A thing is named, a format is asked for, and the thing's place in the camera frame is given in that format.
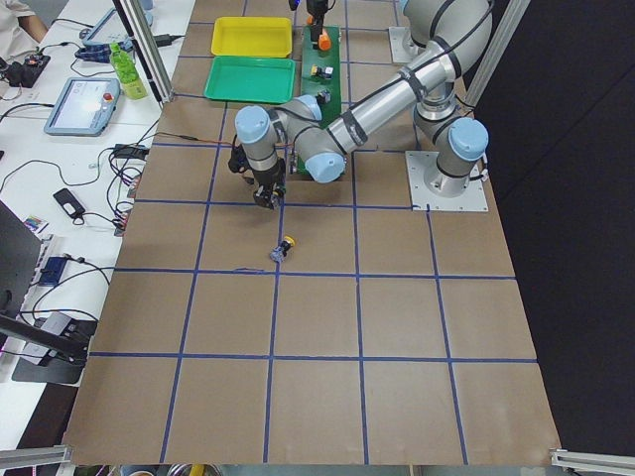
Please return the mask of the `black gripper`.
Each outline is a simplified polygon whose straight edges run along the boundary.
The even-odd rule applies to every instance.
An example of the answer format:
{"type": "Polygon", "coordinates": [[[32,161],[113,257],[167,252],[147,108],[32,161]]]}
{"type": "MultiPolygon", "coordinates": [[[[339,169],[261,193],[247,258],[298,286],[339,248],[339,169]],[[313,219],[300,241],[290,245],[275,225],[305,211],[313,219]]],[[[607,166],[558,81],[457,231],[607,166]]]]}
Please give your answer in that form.
{"type": "Polygon", "coordinates": [[[253,171],[253,174],[258,183],[253,192],[254,202],[264,208],[273,208],[270,204],[271,190],[275,184],[285,186],[285,167],[274,166],[268,171],[253,171]]]}

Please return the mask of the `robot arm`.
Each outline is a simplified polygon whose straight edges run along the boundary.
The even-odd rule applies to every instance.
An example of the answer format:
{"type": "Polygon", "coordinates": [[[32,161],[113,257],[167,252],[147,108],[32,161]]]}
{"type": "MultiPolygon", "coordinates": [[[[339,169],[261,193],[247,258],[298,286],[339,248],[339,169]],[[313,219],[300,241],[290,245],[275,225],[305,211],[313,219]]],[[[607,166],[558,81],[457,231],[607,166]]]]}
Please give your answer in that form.
{"type": "Polygon", "coordinates": [[[326,12],[329,10],[327,0],[307,0],[307,11],[309,13],[308,25],[312,46],[315,50],[328,51],[331,46],[331,38],[323,25],[326,12]]]}
{"type": "Polygon", "coordinates": [[[402,111],[414,111],[415,124],[438,146],[436,162],[424,183],[434,194],[464,193],[475,163],[488,145],[486,128],[457,111],[454,83],[470,70],[488,44],[492,29],[490,1],[404,1],[403,14],[420,53],[377,90],[319,126],[318,101],[302,95],[265,109],[246,106],[235,117],[237,138],[257,187],[257,205],[278,207],[286,192],[286,165],[276,146],[289,143],[320,183],[338,179],[346,155],[402,111]]]}

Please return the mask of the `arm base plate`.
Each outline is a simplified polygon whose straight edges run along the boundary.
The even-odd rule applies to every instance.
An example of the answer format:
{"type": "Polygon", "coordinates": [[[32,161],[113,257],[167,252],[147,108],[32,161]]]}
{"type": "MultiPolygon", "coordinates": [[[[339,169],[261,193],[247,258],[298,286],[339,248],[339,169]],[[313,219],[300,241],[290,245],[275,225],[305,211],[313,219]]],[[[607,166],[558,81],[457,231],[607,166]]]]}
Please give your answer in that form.
{"type": "Polygon", "coordinates": [[[392,63],[409,63],[420,54],[421,48],[413,42],[409,27],[390,27],[388,35],[392,63]]]}
{"type": "Polygon", "coordinates": [[[405,153],[411,203],[414,210],[487,212],[484,183],[476,162],[463,178],[444,175],[437,164],[438,152],[405,153]]]}

